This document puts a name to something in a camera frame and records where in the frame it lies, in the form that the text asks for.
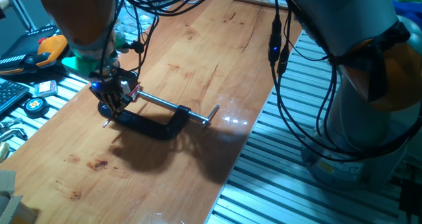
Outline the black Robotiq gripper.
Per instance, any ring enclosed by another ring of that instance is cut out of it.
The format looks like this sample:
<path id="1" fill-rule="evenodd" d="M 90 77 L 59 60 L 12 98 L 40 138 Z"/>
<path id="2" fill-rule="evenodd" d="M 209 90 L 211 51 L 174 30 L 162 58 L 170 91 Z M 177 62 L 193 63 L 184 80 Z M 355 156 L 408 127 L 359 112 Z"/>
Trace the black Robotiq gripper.
<path id="1" fill-rule="evenodd" d="M 103 82 L 91 82 L 89 90 L 98 97 L 98 111 L 103 117 L 116 117 L 132 102 L 129 94 L 138 85 L 135 71 L 117 69 L 111 78 Z"/>

